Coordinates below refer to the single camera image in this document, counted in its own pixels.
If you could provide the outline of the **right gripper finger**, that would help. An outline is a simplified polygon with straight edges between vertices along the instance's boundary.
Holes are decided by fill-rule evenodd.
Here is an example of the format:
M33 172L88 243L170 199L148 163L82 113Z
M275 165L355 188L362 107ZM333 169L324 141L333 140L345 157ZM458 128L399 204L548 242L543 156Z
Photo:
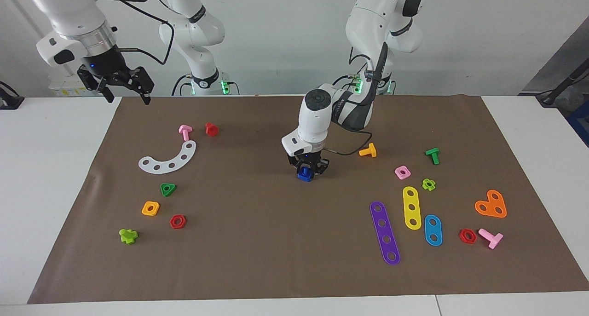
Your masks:
M97 80L96 77L90 73L86 67L79 67L77 70L77 75L87 90L95 91L101 94L101 96L103 96L103 98L105 98L105 100L107 100L109 103L114 101L115 96L112 94L109 86L107 85L107 79L101 78L100 80Z
M150 104L153 88L154 82L145 68L137 67L131 71L131 90L139 94L146 106Z

